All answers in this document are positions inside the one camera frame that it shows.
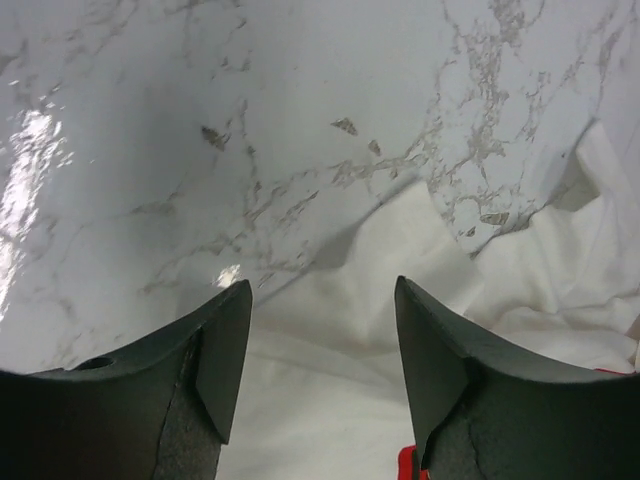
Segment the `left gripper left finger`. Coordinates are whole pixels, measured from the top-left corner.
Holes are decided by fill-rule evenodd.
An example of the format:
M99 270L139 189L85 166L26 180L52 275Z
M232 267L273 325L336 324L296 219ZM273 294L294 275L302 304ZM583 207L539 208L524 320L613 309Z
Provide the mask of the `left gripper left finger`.
M248 281L72 370L1 375L5 479L212 479L229 442Z

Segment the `white Coca-Cola t-shirt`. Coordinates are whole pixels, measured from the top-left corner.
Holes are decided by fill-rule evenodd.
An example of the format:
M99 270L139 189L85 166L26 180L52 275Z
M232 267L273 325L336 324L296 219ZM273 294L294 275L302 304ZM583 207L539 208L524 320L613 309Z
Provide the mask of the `white Coca-Cola t-shirt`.
M635 479L639 205L600 124L596 190L475 257L416 184L254 313L222 479Z

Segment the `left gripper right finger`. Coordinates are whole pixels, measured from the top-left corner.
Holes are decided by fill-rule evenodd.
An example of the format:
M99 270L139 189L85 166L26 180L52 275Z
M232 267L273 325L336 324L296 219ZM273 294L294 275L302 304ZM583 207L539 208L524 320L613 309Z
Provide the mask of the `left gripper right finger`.
M407 278L395 318L412 479L635 479L639 378L521 348Z

